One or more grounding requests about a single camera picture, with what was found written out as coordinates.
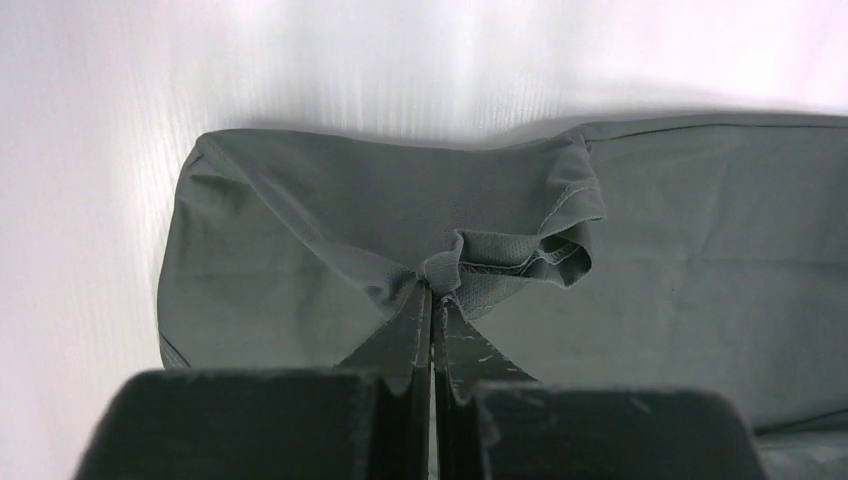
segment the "green-gray fabric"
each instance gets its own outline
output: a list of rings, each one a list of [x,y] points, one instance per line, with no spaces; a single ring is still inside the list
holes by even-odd
[[[793,422],[848,408],[846,185],[833,117],[487,151],[215,132],[177,187],[160,331],[192,366],[328,365],[421,279],[541,380],[711,388],[754,425]]]

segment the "gray cloth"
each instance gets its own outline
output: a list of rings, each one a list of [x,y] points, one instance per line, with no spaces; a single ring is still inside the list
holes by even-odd
[[[848,408],[846,185],[843,118],[598,123],[486,151],[207,134],[177,187],[163,356],[333,364],[420,279],[541,380],[710,388],[755,426],[803,422]],[[769,447],[775,478],[818,458],[792,445]]]

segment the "white surface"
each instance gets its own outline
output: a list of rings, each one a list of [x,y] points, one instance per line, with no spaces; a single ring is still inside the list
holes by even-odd
[[[205,131],[848,113],[838,0],[189,3],[0,4],[0,478],[69,477],[114,391],[161,365],[174,183]]]

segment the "white background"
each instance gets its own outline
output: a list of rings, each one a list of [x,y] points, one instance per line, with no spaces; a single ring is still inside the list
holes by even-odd
[[[0,478],[71,476],[115,390],[161,366],[199,134],[464,143],[707,107],[847,114],[848,3],[0,0]]]

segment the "garment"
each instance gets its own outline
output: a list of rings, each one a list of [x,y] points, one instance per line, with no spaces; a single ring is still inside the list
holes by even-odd
[[[540,380],[709,388],[755,427],[803,421],[848,407],[844,185],[832,117],[596,123],[485,151],[210,133],[177,186],[163,355],[333,364],[425,281]]]

